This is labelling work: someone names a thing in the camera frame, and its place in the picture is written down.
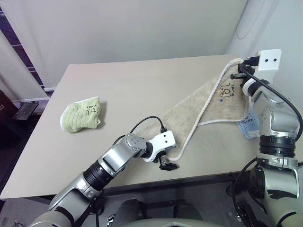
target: printed logo on towel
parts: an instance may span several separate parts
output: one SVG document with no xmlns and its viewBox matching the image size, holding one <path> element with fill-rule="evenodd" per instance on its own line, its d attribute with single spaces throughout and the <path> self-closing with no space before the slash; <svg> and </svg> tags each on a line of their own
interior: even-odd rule
<svg viewBox="0 0 303 227">
<path fill-rule="evenodd" d="M 227 85 L 222 85 L 220 87 L 220 90 L 218 90 L 218 92 L 220 92 L 220 96 L 222 97 L 220 99 L 220 102 L 224 102 L 223 98 L 230 99 L 233 96 L 235 96 L 235 85 L 228 82 Z"/>
<path fill-rule="evenodd" d="M 87 106 L 87 114 L 88 116 L 91 115 L 92 113 L 98 113 L 99 111 L 99 107 L 98 105 L 90 105 L 90 106 Z"/>
</svg>

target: white wall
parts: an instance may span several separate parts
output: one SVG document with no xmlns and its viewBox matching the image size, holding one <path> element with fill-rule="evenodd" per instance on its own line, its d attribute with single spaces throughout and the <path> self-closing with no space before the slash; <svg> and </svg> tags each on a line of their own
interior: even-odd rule
<svg viewBox="0 0 303 227">
<path fill-rule="evenodd" d="M 303 110 L 303 1 L 249 0 L 226 53 L 242 58 L 282 49 L 274 84 Z"/>
<path fill-rule="evenodd" d="M 46 88 L 69 64 L 224 54 L 245 0 L 0 0 Z"/>
<path fill-rule="evenodd" d="M 1 31 L 0 90 L 11 101 L 48 98 Z"/>
</svg>

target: green towel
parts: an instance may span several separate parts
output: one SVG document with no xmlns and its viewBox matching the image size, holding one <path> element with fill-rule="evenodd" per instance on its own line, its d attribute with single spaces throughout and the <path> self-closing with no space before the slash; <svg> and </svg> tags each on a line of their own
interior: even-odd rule
<svg viewBox="0 0 303 227">
<path fill-rule="evenodd" d="M 101 112 L 99 97 L 93 97 L 68 105 L 60 118 L 63 131 L 77 132 L 82 128 L 95 129 L 100 120 Z"/>
</svg>

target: table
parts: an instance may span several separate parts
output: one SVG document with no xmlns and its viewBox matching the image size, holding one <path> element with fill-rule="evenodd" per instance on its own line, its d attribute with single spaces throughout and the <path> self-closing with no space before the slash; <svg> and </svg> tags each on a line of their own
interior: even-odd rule
<svg viewBox="0 0 303 227">
<path fill-rule="evenodd" d="M 58 193 L 142 118 L 161 115 L 221 72 L 233 55 L 69 65 L 16 164 L 1 199 Z M 67 133 L 59 119 L 72 102 L 99 96 L 97 129 Z M 133 159 L 107 187 L 240 171 L 258 153 L 235 123 L 198 127 L 180 168 Z"/>
</svg>

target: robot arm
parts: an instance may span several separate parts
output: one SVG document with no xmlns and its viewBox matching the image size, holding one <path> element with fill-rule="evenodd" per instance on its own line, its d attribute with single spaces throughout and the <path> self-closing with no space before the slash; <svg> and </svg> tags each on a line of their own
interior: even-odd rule
<svg viewBox="0 0 303 227">
<path fill-rule="evenodd" d="M 273 88 L 271 83 L 279 67 L 281 50 L 260 51 L 258 55 L 244 61 L 239 68 L 241 74 L 231 76 L 243 79 L 243 93 L 251 97 L 259 116 L 260 153 L 258 166 L 250 172 L 249 192 L 261 200 L 273 226 L 302 226 L 303 201 L 299 184 L 302 179 L 298 160 L 294 158 L 299 134 L 296 130 L 302 118 L 288 103 L 249 76 L 254 75 Z"/>
<path fill-rule="evenodd" d="M 133 157 L 151 160 L 157 154 L 176 145 L 171 131 L 146 141 L 134 134 L 125 135 L 86 171 L 78 175 L 58 193 L 49 211 L 39 216 L 31 227 L 71 227 L 82 218 L 92 199 L 130 162 Z"/>
</svg>

